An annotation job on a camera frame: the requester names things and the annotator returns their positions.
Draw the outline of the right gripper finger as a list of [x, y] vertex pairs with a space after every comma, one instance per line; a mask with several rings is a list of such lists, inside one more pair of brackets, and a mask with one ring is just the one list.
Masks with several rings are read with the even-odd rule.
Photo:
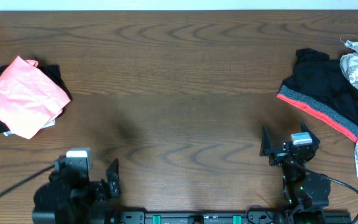
[[306, 123], [304, 121], [300, 124], [301, 132], [304, 134], [308, 134], [309, 136], [309, 144], [319, 145], [320, 140], [313, 134], [313, 132], [307, 127]]
[[267, 131], [267, 128], [263, 126], [262, 128], [262, 142], [260, 146], [259, 156], [269, 156], [272, 151], [272, 145], [270, 137]]

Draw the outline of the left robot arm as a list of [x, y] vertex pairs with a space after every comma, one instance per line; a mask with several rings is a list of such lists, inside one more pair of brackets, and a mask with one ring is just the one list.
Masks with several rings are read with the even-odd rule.
[[34, 223], [116, 224], [120, 214], [112, 199], [120, 197], [119, 161], [106, 170], [107, 179], [90, 181], [88, 157], [63, 156], [54, 162], [49, 183], [34, 195]]

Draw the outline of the coral pink t-shirt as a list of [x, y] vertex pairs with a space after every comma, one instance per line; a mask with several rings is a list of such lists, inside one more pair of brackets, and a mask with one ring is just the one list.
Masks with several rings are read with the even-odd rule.
[[66, 92], [37, 65], [36, 60], [17, 56], [0, 76], [0, 121], [26, 139], [34, 137], [70, 102]]

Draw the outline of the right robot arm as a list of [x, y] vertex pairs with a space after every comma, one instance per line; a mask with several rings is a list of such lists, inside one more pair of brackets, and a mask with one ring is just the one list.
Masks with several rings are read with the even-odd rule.
[[284, 216], [294, 223], [294, 214], [317, 212], [329, 205], [331, 184], [319, 174], [307, 171], [305, 164], [312, 160], [320, 140], [301, 123], [301, 131], [291, 135], [291, 140], [280, 147], [271, 143], [267, 128], [262, 128], [259, 156], [268, 157], [270, 166], [279, 166], [283, 172], [283, 194], [289, 204]]

